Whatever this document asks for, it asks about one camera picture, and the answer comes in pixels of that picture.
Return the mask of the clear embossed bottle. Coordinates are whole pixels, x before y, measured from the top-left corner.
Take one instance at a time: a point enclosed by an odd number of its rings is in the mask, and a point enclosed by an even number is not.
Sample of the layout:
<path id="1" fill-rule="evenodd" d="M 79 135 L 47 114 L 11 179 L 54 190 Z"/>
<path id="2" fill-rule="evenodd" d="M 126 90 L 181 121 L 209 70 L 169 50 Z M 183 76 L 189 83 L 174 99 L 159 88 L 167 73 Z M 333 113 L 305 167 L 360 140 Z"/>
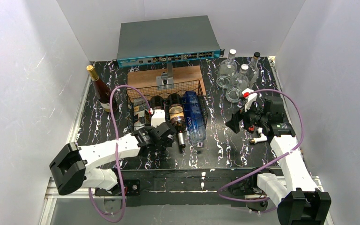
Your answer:
<path id="1" fill-rule="evenodd" d="M 133 102 L 133 128 L 139 130 L 144 126 L 151 125 L 151 116 L 148 112 L 145 100 L 140 97 L 136 98 Z"/>

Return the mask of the dark bottle with black cap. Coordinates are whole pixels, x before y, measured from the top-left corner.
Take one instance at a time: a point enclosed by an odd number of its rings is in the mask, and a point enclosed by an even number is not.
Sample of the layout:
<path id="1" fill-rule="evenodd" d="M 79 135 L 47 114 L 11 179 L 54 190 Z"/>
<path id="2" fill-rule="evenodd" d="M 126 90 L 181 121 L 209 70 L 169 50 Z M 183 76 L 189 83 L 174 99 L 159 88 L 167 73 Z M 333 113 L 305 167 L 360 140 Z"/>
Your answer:
<path id="1" fill-rule="evenodd" d="M 186 123 L 181 96 L 178 93 L 170 94 L 167 98 L 167 103 L 170 122 L 176 129 L 178 146 L 180 149 L 184 149 L 186 147 L 184 137 Z"/>

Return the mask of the dark green wine bottle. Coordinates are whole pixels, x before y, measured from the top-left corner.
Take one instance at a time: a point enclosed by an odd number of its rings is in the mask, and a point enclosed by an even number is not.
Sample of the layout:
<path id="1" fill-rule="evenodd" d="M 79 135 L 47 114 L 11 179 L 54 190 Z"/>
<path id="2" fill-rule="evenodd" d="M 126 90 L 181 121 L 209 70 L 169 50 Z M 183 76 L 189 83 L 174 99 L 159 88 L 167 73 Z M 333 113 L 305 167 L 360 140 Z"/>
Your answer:
<path id="1" fill-rule="evenodd" d="M 153 109 L 153 111 L 163 110 L 164 112 L 166 112 L 166 103 L 167 100 L 161 96 L 153 96 L 150 100 L 150 106 Z"/>

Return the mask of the clear bottle with dark label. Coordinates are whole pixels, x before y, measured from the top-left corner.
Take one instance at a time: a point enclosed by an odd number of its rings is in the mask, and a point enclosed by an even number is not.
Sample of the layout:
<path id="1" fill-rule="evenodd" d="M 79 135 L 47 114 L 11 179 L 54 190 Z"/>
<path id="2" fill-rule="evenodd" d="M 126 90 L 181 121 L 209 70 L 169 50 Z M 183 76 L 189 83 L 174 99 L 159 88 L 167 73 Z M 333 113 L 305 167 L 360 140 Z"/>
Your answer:
<path id="1" fill-rule="evenodd" d="M 247 64 L 242 64 L 238 73 L 232 76 L 230 84 L 225 93 L 227 101 L 231 103 L 238 103 L 243 96 L 242 91 L 249 87 L 249 79 L 247 77 L 247 72 L 249 66 Z"/>

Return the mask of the clear bottle with cork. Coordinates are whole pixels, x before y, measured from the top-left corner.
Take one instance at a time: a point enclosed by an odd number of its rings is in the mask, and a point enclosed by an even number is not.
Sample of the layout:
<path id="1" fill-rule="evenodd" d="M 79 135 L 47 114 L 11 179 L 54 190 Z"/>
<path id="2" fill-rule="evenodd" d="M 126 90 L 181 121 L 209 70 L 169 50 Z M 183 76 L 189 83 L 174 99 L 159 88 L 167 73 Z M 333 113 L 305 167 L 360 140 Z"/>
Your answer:
<path id="1" fill-rule="evenodd" d="M 259 58 L 260 58 L 260 52 L 255 52 L 248 64 L 249 69 L 247 72 L 247 78 L 249 80 L 249 89 L 253 88 L 260 74 L 259 68 L 257 66 Z"/>

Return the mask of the clear bottle with white cap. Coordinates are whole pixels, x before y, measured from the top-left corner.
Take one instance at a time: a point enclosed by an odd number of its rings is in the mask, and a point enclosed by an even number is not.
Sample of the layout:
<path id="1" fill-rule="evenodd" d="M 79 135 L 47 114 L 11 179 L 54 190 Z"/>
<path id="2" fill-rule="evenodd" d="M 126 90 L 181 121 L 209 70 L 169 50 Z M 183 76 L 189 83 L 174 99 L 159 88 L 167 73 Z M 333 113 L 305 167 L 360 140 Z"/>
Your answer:
<path id="1" fill-rule="evenodd" d="M 237 51 L 235 49 L 230 49 L 227 59 L 223 60 L 219 65 L 216 84 L 221 89 L 227 89 L 229 87 L 231 78 L 237 71 L 237 63 L 235 62 L 236 53 Z"/>

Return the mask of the amber wine bottle gold cap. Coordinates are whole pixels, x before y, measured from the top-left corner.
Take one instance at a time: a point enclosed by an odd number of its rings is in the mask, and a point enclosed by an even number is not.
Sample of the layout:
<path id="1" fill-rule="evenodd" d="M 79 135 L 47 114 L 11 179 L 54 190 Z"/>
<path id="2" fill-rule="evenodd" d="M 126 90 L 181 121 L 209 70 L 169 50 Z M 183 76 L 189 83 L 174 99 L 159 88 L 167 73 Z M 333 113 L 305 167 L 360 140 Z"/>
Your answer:
<path id="1" fill-rule="evenodd" d="M 96 96 L 100 102 L 100 105 L 103 107 L 103 109 L 106 112 L 110 113 L 111 109 L 113 110 L 113 112 L 115 112 L 118 109 L 118 105 L 115 98 L 113 98 L 112 103 L 110 103 L 110 95 L 111 95 L 110 88 L 106 85 L 106 83 L 102 81 L 102 79 L 97 74 L 93 65 L 88 65 L 86 67 L 86 70 L 88 71 L 89 76 L 91 77 L 96 92 Z"/>

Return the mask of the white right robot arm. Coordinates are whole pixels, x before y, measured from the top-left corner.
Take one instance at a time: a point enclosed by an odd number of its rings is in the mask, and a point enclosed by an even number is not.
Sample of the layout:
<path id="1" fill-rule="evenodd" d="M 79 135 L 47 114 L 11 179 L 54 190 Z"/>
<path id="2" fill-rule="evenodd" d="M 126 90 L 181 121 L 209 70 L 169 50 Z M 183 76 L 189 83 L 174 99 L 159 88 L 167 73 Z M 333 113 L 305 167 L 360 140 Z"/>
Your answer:
<path id="1" fill-rule="evenodd" d="M 255 106 L 256 94 L 245 93 L 244 108 L 232 114 L 226 126 L 235 133 L 240 131 L 239 122 L 245 128 L 252 125 L 261 128 L 277 155 L 285 178 L 285 185 L 271 172 L 256 169 L 251 174 L 256 185 L 267 194 L 277 208 L 282 225 L 331 225 L 329 209 L 331 197 L 323 192 L 310 176 L 301 157 L 292 125 L 284 121 L 285 110 L 280 97 L 268 96 L 264 106 Z"/>

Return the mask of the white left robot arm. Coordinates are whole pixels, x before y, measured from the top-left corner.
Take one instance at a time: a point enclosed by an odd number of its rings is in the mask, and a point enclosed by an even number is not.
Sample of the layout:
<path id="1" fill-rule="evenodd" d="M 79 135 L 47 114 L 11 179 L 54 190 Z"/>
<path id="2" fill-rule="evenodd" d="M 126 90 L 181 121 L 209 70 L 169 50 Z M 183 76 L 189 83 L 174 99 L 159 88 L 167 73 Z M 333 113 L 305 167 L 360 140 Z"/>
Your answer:
<path id="1" fill-rule="evenodd" d="M 119 173 L 100 166 L 116 159 L 161 152 L 172 146 L 175 134 L 173 125 L 164 122 L 158 127 L 143 127 L 118 140 L 87 146 L 66 144 L 49 165 L 59 195 L 71 194 L 79 188 L 112 190 L 119 182 Z"/>

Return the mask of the white plastic faucet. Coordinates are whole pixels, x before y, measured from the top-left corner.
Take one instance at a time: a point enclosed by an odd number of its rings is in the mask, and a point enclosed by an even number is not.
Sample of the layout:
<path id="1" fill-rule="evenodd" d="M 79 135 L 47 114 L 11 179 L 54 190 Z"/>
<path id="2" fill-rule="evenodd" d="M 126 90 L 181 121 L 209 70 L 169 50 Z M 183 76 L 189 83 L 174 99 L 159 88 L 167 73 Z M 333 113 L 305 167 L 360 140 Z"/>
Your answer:
<path id="1" fill-rule="evenodd" d="M 256 143 L 261 143 L 261 142 L 266 142 L 267 141 L 267 137 L 264 135 L 263 129 L 261 127 L 259 127 L 257 129 L 257 133 L 258 133 L 259 137 L 258 138 L 252 138 L 250 140 L 251 144 L 256 144 Z"/>

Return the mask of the wooden board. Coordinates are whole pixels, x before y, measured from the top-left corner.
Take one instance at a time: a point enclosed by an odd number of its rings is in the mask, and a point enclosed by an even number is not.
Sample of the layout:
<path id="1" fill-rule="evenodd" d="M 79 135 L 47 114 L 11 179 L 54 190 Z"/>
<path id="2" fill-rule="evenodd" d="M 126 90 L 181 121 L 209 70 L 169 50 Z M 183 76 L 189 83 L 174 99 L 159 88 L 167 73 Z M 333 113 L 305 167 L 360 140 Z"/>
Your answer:
<path id="1" fill-rule="evenodd" d="M 167 69 L 129 72 L 127 84 L 135 88 L 156 86 L 156 77 L 160 76 L 163 72 L 167 72 Z M 174 83 L 199 80 L 202 92 L 204 95 L 206 94 L 200 66 L 175 67 L 173 68 L 173 78 Z"/>

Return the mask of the grey metal bracket post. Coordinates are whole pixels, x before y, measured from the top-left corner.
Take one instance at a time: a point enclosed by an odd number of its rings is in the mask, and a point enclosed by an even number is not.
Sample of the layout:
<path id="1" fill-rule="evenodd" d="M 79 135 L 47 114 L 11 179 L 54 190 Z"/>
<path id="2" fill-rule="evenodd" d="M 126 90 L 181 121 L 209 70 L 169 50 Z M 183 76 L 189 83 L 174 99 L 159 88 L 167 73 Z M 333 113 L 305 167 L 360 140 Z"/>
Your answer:
<path id="1" fill-rule="evenodd" d="M 172 62 L 167 62 L 167 71 L 162 72 L 160 76 L 156 77 L 156 83 L 158 89 L 171 89 L 174 87 L 174 77 L 173 77 L 173 64 Z"/>

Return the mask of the grey network switch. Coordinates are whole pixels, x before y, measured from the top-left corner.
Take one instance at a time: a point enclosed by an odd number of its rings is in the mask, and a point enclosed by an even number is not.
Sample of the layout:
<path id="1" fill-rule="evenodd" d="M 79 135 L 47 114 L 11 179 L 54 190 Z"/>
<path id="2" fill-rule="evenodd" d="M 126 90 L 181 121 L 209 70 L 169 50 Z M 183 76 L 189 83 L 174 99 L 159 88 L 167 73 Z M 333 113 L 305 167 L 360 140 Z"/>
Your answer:
<path id="1" fill-rule="evenodd" d="M 222 57 L 206 15 L 122 23 L 117 58 L 120 68 Z"/>

